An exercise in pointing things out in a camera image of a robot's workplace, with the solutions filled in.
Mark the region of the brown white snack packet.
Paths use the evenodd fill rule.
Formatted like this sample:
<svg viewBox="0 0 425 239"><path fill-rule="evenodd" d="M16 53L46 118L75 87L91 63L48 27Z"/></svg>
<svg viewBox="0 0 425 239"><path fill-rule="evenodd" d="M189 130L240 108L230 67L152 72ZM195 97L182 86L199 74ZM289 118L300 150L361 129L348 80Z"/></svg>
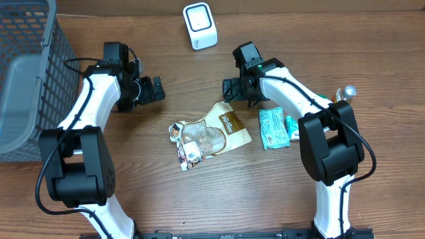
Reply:
<svg viewBox="0 0 425 239"><path fill-rule="evenodd" d="M171 124L169 138L176 143L183 171L252 141L231 105L224 101L216 103L206 116L197 121Z"/></svg>

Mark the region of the teal white snack packet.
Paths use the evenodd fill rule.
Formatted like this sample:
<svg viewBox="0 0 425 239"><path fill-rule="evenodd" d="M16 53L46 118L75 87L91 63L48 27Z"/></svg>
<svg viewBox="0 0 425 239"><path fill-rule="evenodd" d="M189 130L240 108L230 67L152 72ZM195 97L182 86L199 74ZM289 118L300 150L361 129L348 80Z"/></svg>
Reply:
<svg viewBox="0 0 425 239"><path fill-rule="evenodd" d="M284 112L281 107L260 109L259 121L260 135L265 150L290 146L290 139L284 126Z"/></svg>

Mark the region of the teal white tissue pack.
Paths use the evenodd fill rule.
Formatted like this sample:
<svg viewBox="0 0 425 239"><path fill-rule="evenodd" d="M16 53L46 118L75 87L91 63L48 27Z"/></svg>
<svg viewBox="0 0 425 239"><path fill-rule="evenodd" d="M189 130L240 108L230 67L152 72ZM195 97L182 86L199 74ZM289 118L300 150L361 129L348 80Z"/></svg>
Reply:
<svg viewBox="0 0 425 239"><path fill-rule="evenodd" d="M286 129L291 141L299 141L298 123L291 116L286 116Z"/></svg>

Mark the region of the yellow juice bottle silver cap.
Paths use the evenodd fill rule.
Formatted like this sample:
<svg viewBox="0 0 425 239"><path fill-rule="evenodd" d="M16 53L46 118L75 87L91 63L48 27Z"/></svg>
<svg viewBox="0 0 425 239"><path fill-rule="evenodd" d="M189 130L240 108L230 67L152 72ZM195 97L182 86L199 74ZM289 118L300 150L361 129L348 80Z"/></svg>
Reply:
<svg viewBox="0 0 425 239"><path fill-rule="evenodd" d="M353 100L353 98L357 95L357 89L356 87L352 85L345 86L344 88L339 88L335 95L332 97L332 102L336 103L341 100L345 100L349 104Z"/></svg>

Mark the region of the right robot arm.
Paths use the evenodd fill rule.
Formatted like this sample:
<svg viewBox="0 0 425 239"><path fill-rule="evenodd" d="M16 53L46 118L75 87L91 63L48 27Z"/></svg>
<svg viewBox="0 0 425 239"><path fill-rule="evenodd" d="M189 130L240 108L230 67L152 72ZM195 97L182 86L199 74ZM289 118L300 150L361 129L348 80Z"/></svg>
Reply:
<svg viewBox="0 0 425 239"><path fill-rule="evenodd" d="M365 153L353 109L334 104L297 81L276 58L264 60L253 42L233 50L237 78L222 83L226 101L250 106L271 100L298 122L301 161L315 181L316 213L306 238L370 238L348 220L350 182Z"/></svg>

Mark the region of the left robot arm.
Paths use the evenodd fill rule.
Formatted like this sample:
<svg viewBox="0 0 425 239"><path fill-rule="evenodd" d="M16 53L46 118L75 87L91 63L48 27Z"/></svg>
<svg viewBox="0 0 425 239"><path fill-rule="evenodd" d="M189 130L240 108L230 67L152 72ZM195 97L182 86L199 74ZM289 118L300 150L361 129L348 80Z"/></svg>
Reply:
<svg viewBox="0 0 425 239"><path fill-rule="evenodd" d="M70 113L39 136L42 169L35 201L50 215L80 213L97 238L140 238L137 224L116 198L116 171L104 139L113 107L130 112L138 105L165 99L160 77L143 76L139 58L121 42L105 42L101 59L92 59L82 91Z"/></svg>

